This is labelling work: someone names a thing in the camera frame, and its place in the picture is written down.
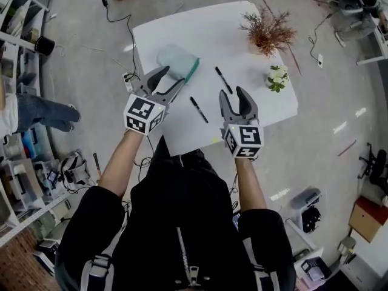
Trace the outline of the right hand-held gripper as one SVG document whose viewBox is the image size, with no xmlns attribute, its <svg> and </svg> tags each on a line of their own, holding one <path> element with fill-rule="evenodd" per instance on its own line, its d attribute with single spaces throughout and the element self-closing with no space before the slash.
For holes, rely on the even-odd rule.
<svg viewBox="0 0 388 291">
<path fill-rule="evenodd" d="M 224 90 L 219 93 L 221 116 L 225 122 L 237 122 L 240 116 L 243 123 L 227 124 L 221 129 L 225 147 L 236 159 L 256 159 L 264 146 L 263 129 L 258 121 L 258 106 L 251 95 L 242 87 L 236 87 L 239 98 L 239 114 L 235 113 Z"/>
</svg>

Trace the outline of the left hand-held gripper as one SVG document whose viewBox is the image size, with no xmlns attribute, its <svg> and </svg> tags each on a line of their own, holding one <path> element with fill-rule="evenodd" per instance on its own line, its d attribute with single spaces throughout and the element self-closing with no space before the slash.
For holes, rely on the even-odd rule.
<svg viewBox="0 0 388 291">
<path fill-rule="evenodd" d="M 140 84 L 133 85 L 123 112 L 127 130 L 147 136 L 163 122 L 169 104 L 185 85 L 185 79 L 182 78 L 166 92 L 158 92 L 156 89 L 169 69 L 169 66 L 158 67 L 145 74 Z"/>
</svg>

